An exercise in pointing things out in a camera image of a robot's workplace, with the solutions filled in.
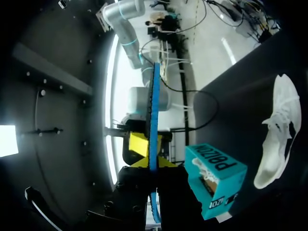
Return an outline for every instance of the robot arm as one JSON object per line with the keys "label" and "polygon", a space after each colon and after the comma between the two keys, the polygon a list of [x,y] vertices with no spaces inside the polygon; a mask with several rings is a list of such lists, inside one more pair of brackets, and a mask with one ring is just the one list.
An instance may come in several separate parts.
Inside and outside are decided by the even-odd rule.
{"label": "robot arm", "polygon": [[144,13],[143,0],[123,0],[108,5],[103,9],[105,21],[118,35],[119,41],[134,69],[141,68],[142,64],[139,57],[139,41],[128,19],[142,16]]}

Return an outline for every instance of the white floor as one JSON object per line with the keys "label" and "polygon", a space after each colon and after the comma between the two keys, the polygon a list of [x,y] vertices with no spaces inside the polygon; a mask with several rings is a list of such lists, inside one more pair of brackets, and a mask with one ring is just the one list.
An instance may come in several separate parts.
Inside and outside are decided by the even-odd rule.
{"label": "white floor", "polygon": [[[171,0],[171,2],[171,6],[182,18],[182,30],[200,22],[205,15],[202,0],[188,0],[187,4],[186,0]],[[212,8],[227,23],[238,25],[238,22],[230,21],[217,7],[212,6]],[[194,29],[184,32],[189,38],[187,47],[193,63],[197,90],[209,84],[257,46],[253,38],[245,38],[235,31],[235,27],[224,24],[207,4],[206,10],[205,20]]]}

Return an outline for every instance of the bolt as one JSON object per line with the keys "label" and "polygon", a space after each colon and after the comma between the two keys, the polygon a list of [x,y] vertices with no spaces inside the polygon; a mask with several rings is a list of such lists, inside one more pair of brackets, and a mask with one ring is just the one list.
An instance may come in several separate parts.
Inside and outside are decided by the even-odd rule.
{"label": "bolt", "polygon": [[135,205],[135,206],[133,207],[133,212],[134,212],[134,213],[140,213],[140,212],[141,212],[141,207],[140,207],[139,205]]}
{"label": "bolt", "polygon": [[43,97],[43,96],[45,96],[46,95],[46,91],[45,90],[41,90],[40,91],[40,95]]}
{"label": "bolt", "polygon": [[108,209],[111,209],[112,207],[114,206],[114,203],[112,201],[107,201],[105,203],[105,211],[108,210]]}
{"label": "bolt", "polygon": [[116,185],[116,188],[117,188],[117,189],[121,189],[121,188],[123,188],[123,186],[124,186],[124,183],[119,182],[119,183]]}

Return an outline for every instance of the person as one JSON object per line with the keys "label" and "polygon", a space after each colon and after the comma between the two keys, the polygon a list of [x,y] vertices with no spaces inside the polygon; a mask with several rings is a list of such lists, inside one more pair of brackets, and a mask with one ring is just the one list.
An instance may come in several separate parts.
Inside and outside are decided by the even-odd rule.
{"label": "person", "polygon": [[150,6],[154,8],[157,5],[163,5],[165,11],[167,11],[167,6],[169,5],[169,2],[170,2],[169,0],[164,0],[163,2],[159,0],[154,0],[154,4],[151,4]]}
{"label": "person", "polygon": [[158,18],[156,22],[146,21],[147,26],[155,25],[158,32],[158,39],[167,41],[171,45],[172,52],[176,50],[179,44],[179,39],[176,33],[164,33],[163,31],[176,31],[180,29],[177,19],[167,15],[164,18]]}
{"label": "person", "polygon": [[166,15],[164,18],[157,18],[156,21],[146,21],[145,24],[147,26],[157,26],[158,31],[176,31],[180,29],[177,19],[170,15]]}

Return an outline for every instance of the yellow object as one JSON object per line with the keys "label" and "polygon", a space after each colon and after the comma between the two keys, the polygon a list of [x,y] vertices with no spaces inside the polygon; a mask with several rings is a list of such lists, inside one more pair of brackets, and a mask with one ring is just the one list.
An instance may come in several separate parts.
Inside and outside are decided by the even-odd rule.
{"label": "yellow object", "polygon": [[[157,144],[157,154],[160,151],[162,143],[162,135],[158,135],[158,144]],[[130,151],[134,151],[144,157],[148,156],[149,152],[149,141],[146,139],[143,133],[131,132],[129,137],[129,147]]]}
{"label": "yellow object", "polygon": [[[149,158],[146,157],[136,162],[135,164],[131,165],[131,167],[148,167],[148,165],[149,165]],[[158,157],[158,166],[159,167],[177,167],[175,164],[171,163],[170,161],[166,160],[165,158],[161,156]]]}

